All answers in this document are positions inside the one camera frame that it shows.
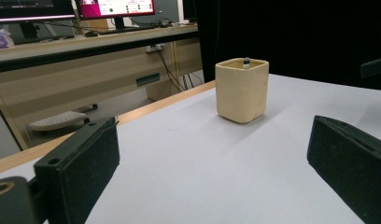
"white tabletop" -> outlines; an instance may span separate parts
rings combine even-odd
[[[381,139],[381,91],[275,75],[249,124],[220,117],[213,89],[121,125],[87,223],[362,223],[307,162],[315,115]],[[31,178],[34,162],[0,178]]]

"black curtain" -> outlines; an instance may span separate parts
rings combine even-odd
[[[194,0],[205,81],[215,63],[250,57],[270,73],[381,90],[360,65],[381,58],[381,1]]]

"desk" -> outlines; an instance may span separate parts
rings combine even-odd
[[[167,43],[162,51],[174,76],[202,69],[196,26],[157,28],[117,35],[52,41],[0,49],[0,110],[21,148],[32,143],[26,125],[138,88],[159,100],[172,90],[157,52],[144,46]],[[154,77],[153,82],[137,80]],[[164,96],[159,90],[168,87]]]
[[[124,114],[120,166],[87,223],[360,224],[307,162],[315,115],[381,139],[381,91],[276,75],[249,124],[218,115],[214,82]],[[0,178],[31,178],[34,162]]]

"small object in cup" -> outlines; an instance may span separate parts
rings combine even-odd
[[[251,62],[251,60],[248,58],[248,57],[246,57],[245,59],[244,59],[244,62],[243,62],[243,68],[244,69],[248,69],[249,68],[249,63]]]

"gray floor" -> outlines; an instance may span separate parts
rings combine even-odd
[[[0,113],[0,159],[18,151],[20,147]]]
[[[192,85],[194,87],[198,86],[204,83],[203,72],[199,71],[199,72],[192,73],[189,76],[186,76],[186,80],[187,80],[186,86],[188,87],[188,89],[190,89]],[[182,78],[179,81],[181,85],[184,88],[186,88]],[[98,109],[93,110],[92,106],[86,106],[76,111],[85,113],[90,118],[90,120],[96,120],[96,119],[102,119],[102,118],[115,117],[117,115],[121,115],[128,111],[137,109],[138,107],[141,107],[143,105],[148,105],[152,102],[153,101],[147,97],[146,90],[139,89],[137,91],[131,91],[126,94],[105,100],[103,102],[96,102],[98,104]],[[55,139],[57,137],[75,132],[82,125],[83,125],[83,122],[80,122],[78,124],[75,124],[66,128],[62,128],[60,130],[49,131],[47,133],[34,132],[34,131],[29,131],[29,133],[30,133],[33,145],[37,146],[42,143],[48,142],[52,139]]]

